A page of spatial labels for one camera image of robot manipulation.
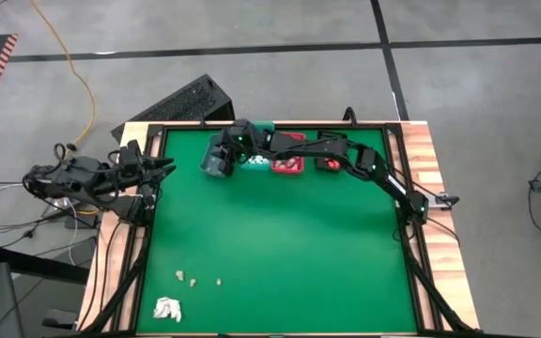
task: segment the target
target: black floor line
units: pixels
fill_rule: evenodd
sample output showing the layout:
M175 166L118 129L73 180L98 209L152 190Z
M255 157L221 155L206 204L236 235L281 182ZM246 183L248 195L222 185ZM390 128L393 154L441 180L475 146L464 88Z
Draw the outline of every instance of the black floor line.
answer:
M121 58L196 56L196 55L225 55L225 54L260 54L260 53L289 53L289 52L325 52L325 51L359 51L380 48L378 42L344 42L344 43L310 43L293 45L266 45L250 47L219 47L194 48L182 50L159 50L142 52L116 53L83 53L71 54L72 60L110 60ZM61 61L66 60L63 54L50 55L17 55L9 62Z
M404 94L402 93L400 79L398 78L398 71L395 68L394 55L392 54L390 40L387 36L387 28L385 27L379 0L371 0L371 6L373 7L375 23L377 24L377 31L379 32L379 41L381 42L381 50L383 51L383 58L385 59L385 67L387 68L390 87L392 88L392 94L394 95L395 110L400 120L408 121L410 119L409 112L406 109Z
M403 48L444 48L444 47L481 47L541 44L541 38L484 38L468 40L436 40L392 42L392 49Z
M111 60L142 57L172 57L197 55L231 55L259 53L290 52L326 52L326 51L360 51L382 49L387 44L391 49L408 48L447 48L447 47L481 47L541 44L541 38L487 38L467 40L435 40L435 41L400 41L400 42L343 42L343 43L310 43L294 45L261 45L242 47L192 48L181 50L156 50L115 53L80 53L71 54L72 60ZM63 54L15 55L9 62L40 62L66 60Z

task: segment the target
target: black cable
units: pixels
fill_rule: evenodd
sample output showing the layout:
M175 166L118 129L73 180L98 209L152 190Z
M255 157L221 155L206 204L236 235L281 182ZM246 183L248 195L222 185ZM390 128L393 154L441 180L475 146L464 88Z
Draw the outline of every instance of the black cable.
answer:
M116 164L118 157L116 157L116 160L112 159L112 155L120 155L120 150L112 150L108 153L108 161L110 163Z
M100 257L100 242L98 241L98 243L96 244L95 246L95 276L94 276L94 279L93 279L93 292L91 293L91 300L89 301L89 306L86 308L86 313L85 313L85 316L83 317L83 320L81 321L81 324L79 324L77 327L76 327L76 330L81 330L81 328L83 327L85 321L86 321L86 318L89 316L89 313L91 312L91 308L93 307L93 300L95 300L95 291L97 289L97 285L98 285L98 269L99 269L99 257Z
M105 254L105 262L104 262L104 267L103 267L103 284L102 284L102 287L101 287L101 303L103 303L103 294L104 294L104 290L105 290L105 282L106 282L106 278L107 278L107 273L108 273L108 259L109 259L109 254L110 254L110 248L112 247L112 239L114 239L114 235L116 233L116 230L118 229L118 227L120 226L120 222L118 222L116 224L116 227L114 228L114 230L112 231L112 235L110 236L110 238L108 238L108 247L106 248L106 254ZM87 317L89 316L89 313L91 312L91 308L93 307L93 301L95 300L95 294L96 294L96 291L97 291L97 285L98 285L98 262L99 262L99 248L96 249L95 251L95 279L93 280L93 292L91 293L91 300L89 301L89 306L87 307L86 309L86 313L85 313L85 316L83 317L83 320L81 321L81 324L79 324L76 328L76 330L81 330L83 328L83 325L85 324L85 321L87 319Z
M460 244L460 240L458 240L458 235L456 234L456 232L452 231L452 229L450 229L449 227L447 227L446 225L432 219L432 218L429 218L427 217L428 220L430 220L431 222L433 222L435 225L438 225L439 227L441 227L442 229L444 229L445 231L447 231L448 233L450 233L450 235L452 235L452 237L454 237L456 239L456 241L458 242L458 244Z
M537 180L541 175L541 170L535 175L535 177L532 179L532 181ZM532 187L529 187L527 190L527 209L530 213L530 219L532 220L533 226L535 226L536 229L540 230L541 232L541 226L535 221L535 217L533 216L532 211Z
M30 226L30 225L21 226L21 227L18 227L18 228L10 228L8 230L2 230L0 232L0 235L6 234L6 233L8 233L10 231L14 231L14 230L21 230L21 229L24 229L25 227L28 227L28 226Z
M63 249L68 249L68 248L73 248L79 244L82 244L82 243L85 243L87 241L90 241L91 239L93 239L93 237L90 237L90 238L87 238L87 239L84 239L84 240L80 240L80 241L77 241L77 242L74 242L70 245L65 245L63 247L58 247L58 248L54 248L54 249L51 249L51 250L48 250L48 251L45 251L45 252L42 252L42 253L36 253L36 254L33 254L34 256L40 256L40 255L44 255L44 254L48 254L48 253L52 253L52 252L55 252L55 251L58 251L58 250L63 250Z
M396 236L396 234L398 234L398 229L395 229L392 233L392 238L395 240L395 241L400 241L400 236L398 234L398 236ZM414 226L412 227L412 234L410 234L410 236L408 236L408 240L411 240L414 238L414 236L416 235L416 231L414 229Z
M12 245L18 243L19 241L21 241L21 240L23 240L23 239L25 239L25 238L26 238L26 236L22 235L22 236L20 236L18 239L13 240L12 242L10 242L10 243L8 243L8 244L6 244L6 245L0 246L0 248L1 248L1 249L7 248L8 246L12 246Z
M30 224L34 224L34 223L47 222L47 221L51 221L51 220L53 220L53 219L55 219L57 217L59 217L59 215L54 214L54 215L50 215L50 216L47 216L47 217L41 217L39 219L36 219L34 221L30 221L30 222L0 225L0 230L5 230L5 229L13 228L13 227L22 227L22 226L30 225Z
M76 220L76 221L78 221L78 222L80 222L80 223L82 223L82 224L88 226L89 228L91 228L91 229L93 228L93 224L89 224L89 223L87 223L87 222L81 220L80 218L77 218L76 216L74 216L74 214L72 214L71 212L67 211L66 209L64 209L64 208L62 208L62 207L58 207L57 205L53 204L52 202L50 202L50 201L48 201L48 200L46 200L46 199L44 199L44 198L40 198L40 200L43 201L43 202L45 202L45 203L47 203L48 205L50 205L50 206L52 206L52 207L55 207L56 209L58 209L58 210L64 212L65 214L67 214L68 216L70 216L72 219L74 219L74 220Z
M15 240L11 241L10 243L8 243L8 244L6 244L6 245L0 246L0 248L7 248L8 246L12 246L12 245L18 243L19 241L21 241L21 240L23 240L23 239L25 239L25 238L32 238L33 235L35 234L35 230L37 230L37 228L39 227L39 225L40 225L40 223L35 224L35 225L33 226L32 229L30 229L30 230L24 232L22 236L20 236L19 238L17 238L17 239L15 239Z
M103 263L103 284L101 284L101 300L100 300L100 312L103 308L103 296L105 295L105 282L108 277L108 259L110 259L110 249L112 248L112 241L114 240L114 235L116 234L116 230L120 228L120 222L118 222L114 228L114 231L112 231L112 235L110 235L110 238L108 238L108 247L105 250L105 262Z

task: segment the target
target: black box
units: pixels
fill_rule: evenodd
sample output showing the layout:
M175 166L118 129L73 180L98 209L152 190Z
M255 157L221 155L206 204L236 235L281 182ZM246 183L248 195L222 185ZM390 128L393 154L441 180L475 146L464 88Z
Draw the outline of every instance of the black box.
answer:
M170 96L145 109L129 121L233 121L233 103L207 74L185 85ZM124 123L112 136L120 143Z

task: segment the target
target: wooden table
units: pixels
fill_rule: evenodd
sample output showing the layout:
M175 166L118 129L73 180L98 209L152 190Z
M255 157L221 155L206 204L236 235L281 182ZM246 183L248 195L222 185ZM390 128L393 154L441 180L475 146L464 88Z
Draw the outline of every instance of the wooden table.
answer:
M275 121L276 123L284 122L289 124L307 124L307 123L333 123L333 124L348 124L348 121ZM192 121L172 121L172 122L128 122L125 125L122 136L121 145L126 145L130 140L137 140L141 149L146 148L147 131L149 125L175 125L188 126L197 125L199 122ZM226 125L231 122L208 122L209 125ZM426 122L386 122L386 121L361 121L360 123L400 123L404 143L406 145L409 166L412 179L428 188L432 192L443 192L443 182L441 180L440 168L436 158L433 142L429 127ZM158 156L158 143L161 137L154 137L154 146L152 147L151 156ZM400 156L395 142L391 142L394 162L400 163ZM442 211L436 209L429 210L429 217L445 224L451 230L455 230L450 211ZM117 224L117 216L113 212L107 212L103 215L100 228L100 245L96 254L98 255L98 277L95 281L95 257L91 266L91 273L87 282L83 306L79 316L79 323L83 321L87 315L87 308L90 304L93 292L95 298L92 304L92 309L86 316L84 327L90 324L100 311L101 294L103 293L103 305L114 294L118 286L120 271L123 265L125 248L127 246L129 227L126 224L121 224L117 229L114 238L110 238ZM471 291L467 282L467 275L463 265L462 257L458 244L452 236L440 229L432 222L427 222L424 226L425 242L430 260L431 269L435 286L441 294L455 310L460 318L474 328L478 328L477 317L472 303ZM134 261L141 247L141 238L143 237L144 229L137 230L136 239L133 243L133 255L131 261ZM110 247L109 262L106 262L106 251ZM107 268L106 283L103 284L104 269ZM421 299L422 313L425 319L425 328L432 329L431 312L429 301L426 292L418 284L419 296ZM132 297L134 294L133 286L127 292L124 299L121 317L118 328L126 330L129 327L131 317Z

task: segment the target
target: yellow cable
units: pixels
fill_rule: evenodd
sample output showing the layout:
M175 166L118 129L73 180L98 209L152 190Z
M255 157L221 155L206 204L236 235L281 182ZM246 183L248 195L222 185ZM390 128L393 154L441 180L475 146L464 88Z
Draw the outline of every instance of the yellow cable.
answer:
M100 213L100 211L96 209L90 211L77 211L76 213L79 215L97 215L98 213Z
M95 122L95 99L93 98L93 93L91 93L91 89L89 88L89 84L87 84L85 79L83 79L83 77L81 77L81 75L79 75L76 72L76 70L74 69L74 64L72 64L72 59L70 58L70 53L68 52L68 49L66 48L66 45L62 41L62 38L59 35L57 35L57 32L55 31L54 26L49 22L49 20L47 20L47 18L45 18L45 15L43 15L43 13L40 11L39 7L37 6L37 3L35 3L35 0L30 0L30 3L31 3L31 5L33 5L33 8L37 11L37 14L41 17L41 19L43 19L43 21L45 23L47 23L47 25L49 26L49 29L52 30L52 33L54 33L55 39L57 39L57 42L59 42L60 46L64 50L64 54L66 55L66 59L68 60L68 63L70 64L70 70L72 70L72 74L74 74L74 76L76 76L79 80L81 80L81 82L85 86L86 92L89 94L89 98L91 99L91 120L89 121L89 125L86 126L83 133L81 133L79 135L79 137L77 137L76 140L74 140L73 143L75 145L77 145L89 133L89 131L91 130L91 127L93 127L93 122Z

